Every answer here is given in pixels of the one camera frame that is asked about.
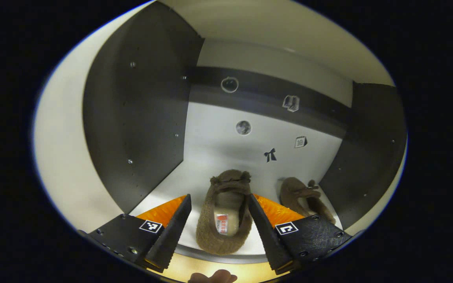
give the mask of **white wall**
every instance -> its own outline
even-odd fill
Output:
[[[206,39],[294,50],[358,83],[394,86],[382,63],[357,38],[292,0],[159,0]]]
[[[83,131],[83,90],[95,56],[136,7],[85,38],[65,56],[41,94],[33,129],[34,158],[50,200],[75,228],[90,233],[122,213],[90,159]]]
[[[197,65],[271,75],[312,88],[348,107],[352,106],[352,79],[287,50],[206,38]]]

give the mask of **book icon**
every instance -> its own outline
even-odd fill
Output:
[[[296,95],[286,95],[282,102],[282,107],[286,108],[290,112],[298,111],[300,107],[300,98]]]

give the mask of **white floor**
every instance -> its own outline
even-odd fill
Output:
[[[239,121],[250,122],[252,132],[241,136]],[[295,148],[295,139],[305,136],[308,144]],[[342,140],[321,132],[265,116],[189,103],[185,132],[184,161],[163,180],[133,211],[139,215],[155,206],[187,193],[191,194],[192,211],[179,244],[200,249],[195,228],[209,189],[209,179],[224,170],[246,170],[252,175],[251,191],[279,203],[282,181],[297,177],[304,183],[319,182],[333,161]],[[275,148],[276,161],[267,162],[265,152]],[[321,200],[332,211],[336,225],[342,228],[335,210],[322,190]],[[246,243],[235,253],[263,255],[263,244],[253,225]]]

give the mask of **black background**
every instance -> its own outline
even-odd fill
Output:
[[[148,280],[61,219],[36,179],[30,148],[47,75],[88,34],[139,4],[0,3],[0,282]],[[453,2],[309,5],[390,71],[409,144],[399,188],[374,225],[296,281],[453,281]]]

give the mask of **bow icon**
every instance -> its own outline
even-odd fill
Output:
[[[269,162],[269,161],[277,161],[277,159],[275,159],[274,153],[275,153],[275,149],[272,149],[269,152],[265,152],[265,156],[267,157],[267,162]]]

